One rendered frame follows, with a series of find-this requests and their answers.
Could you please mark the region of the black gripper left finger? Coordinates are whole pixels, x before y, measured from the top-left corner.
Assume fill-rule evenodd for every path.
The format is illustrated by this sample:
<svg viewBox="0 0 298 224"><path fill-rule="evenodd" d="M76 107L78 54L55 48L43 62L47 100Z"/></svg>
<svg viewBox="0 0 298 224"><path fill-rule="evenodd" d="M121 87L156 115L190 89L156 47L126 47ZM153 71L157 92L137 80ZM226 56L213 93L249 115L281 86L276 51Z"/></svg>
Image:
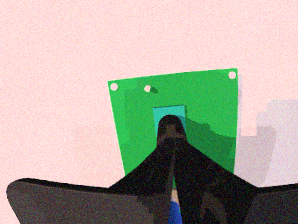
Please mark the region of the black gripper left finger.
<svg viewBox="0 0 298 224"><path fill-rule="evenodd" d="M168 224L174 157L166 137L110 188L25 177L5 190L20 224Z"/></svg>

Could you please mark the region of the green circuit board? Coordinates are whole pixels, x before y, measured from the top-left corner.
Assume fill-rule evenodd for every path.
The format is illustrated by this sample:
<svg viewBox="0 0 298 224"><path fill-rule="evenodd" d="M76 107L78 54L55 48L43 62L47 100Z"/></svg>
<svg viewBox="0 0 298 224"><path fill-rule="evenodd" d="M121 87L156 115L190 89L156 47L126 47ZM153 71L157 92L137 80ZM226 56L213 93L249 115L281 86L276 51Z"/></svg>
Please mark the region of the green circuit board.
<svg viewBox="0 0 298 224"><path fill-rule="evenodd" d="M184 139L234 175L238 68L108 81L125 176L166 139Z"/></svg>

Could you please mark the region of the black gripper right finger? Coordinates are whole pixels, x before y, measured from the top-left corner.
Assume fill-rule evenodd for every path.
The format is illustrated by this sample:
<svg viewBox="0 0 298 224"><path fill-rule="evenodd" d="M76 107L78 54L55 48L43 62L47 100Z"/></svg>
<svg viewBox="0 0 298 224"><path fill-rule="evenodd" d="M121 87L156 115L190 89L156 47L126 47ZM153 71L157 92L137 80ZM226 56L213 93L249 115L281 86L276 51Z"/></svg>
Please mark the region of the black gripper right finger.
<svg viewBox="0 0 298 224"><path fill-rule="evenodd" d="M174 139L174 181L182 224L295 224L298 184L263 186L225 171L184 139Z"/></svg>

